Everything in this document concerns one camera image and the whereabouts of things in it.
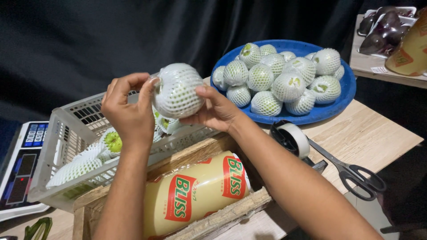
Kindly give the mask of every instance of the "black backdrop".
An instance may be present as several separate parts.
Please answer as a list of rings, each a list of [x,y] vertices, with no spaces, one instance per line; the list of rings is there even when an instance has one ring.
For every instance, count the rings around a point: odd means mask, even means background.
[[[114,77],[174,62],[209,76],[231,49],[264,39],[332,47],[349,60],[356,14],[426,0],[2,0],[0,117],[46,120]]]

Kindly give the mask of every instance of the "black scissors handle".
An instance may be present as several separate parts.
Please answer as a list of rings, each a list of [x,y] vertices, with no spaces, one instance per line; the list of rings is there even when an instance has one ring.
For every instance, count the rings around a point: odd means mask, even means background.
[[[357,165],[349,165],[348,168],[341,166],[339,169],[339,178],[341,178],[342,183],[345,188],[356,195],[358,198],[365,201],[372,201],[377,197],[378,193],[382,193],[386,190],[386,183],[374,172]],[[359,171],[365,172],[370,176],[370,178],[366,178]],[[356,192],[350,185],[347,180],[353,182],[358,187],[362,188],[369,194],[369,197],[363,196],[360,193]]]

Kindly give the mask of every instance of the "person's left hand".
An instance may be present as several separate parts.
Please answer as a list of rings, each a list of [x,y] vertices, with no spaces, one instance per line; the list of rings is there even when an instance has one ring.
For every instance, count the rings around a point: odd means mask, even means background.
[[[148,73],[133,73],[108,85],[101,111],[119,134],[123,148],[151,148],[155,126],[151,97],[158,80],[149,80]],[[128,103],[130,90],[140,90],[137,103]]]

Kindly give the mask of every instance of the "white plastic basket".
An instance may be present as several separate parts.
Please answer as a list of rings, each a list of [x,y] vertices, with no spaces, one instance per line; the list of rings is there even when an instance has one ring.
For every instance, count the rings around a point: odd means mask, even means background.
[[[128,102],[138,100],[139,91],[129,92]],[[82,194],[106,186],[114,178],[118,161],[108,161],[89,173],[50,189],[46,184],[53,175],[73,157],[96,141],[111,124],[101,113],[104,93],[73,102],[52,111],[45,141],[32,178],[28,201],[39,201],[46,205],[73,212],[73,203]],[[192,126],[153,144],[148,165],[156,163],[174,152],[189,147],[190,134],[211,137],[218,133],[204,126]]]

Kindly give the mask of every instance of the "blue plastic tray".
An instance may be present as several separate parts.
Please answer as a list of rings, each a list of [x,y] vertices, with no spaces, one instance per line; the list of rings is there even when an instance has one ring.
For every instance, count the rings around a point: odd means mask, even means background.
[[[304,43],[300,41],[293,40],[264,40],[254,42],[258,46],[262,46],[265,44],[271,44],[276,49],[277,52],[280,53],[282,51],[291,51],[294,52],[297,57],[304,57],[309,53],[317,52],[322,48],[313,44]],[[241,49],[244,45],[235,48],[225,54],[216,64],[212,70],[212,74],[215,69],[219,66],[225,66],[229,62],[233,61],[234,58],[240,53]],[[310,113],[306,115],[296,116],[290,114],[286,111],[283,106],[282,112],[276,117],[267,117],[252,113],[251,104],[248,104],[242,108],[240,108],[246,115],[248,115],[252,120],[259,123],[267,123],[273,124],[274,122],[278,122],[281,119],[286,119],[291,121],[296,125],[315,123],[327,118],[330,118],[340,112],[342,112],[352,101],[354,95],[356,94],[356,78],[354,77],[353,71],[349,67],[349,65],[341,59],[341,64],[344,66],[344,76],[342,77],[341,84],[341,95],[332,103],[329,104],[316,104]]]

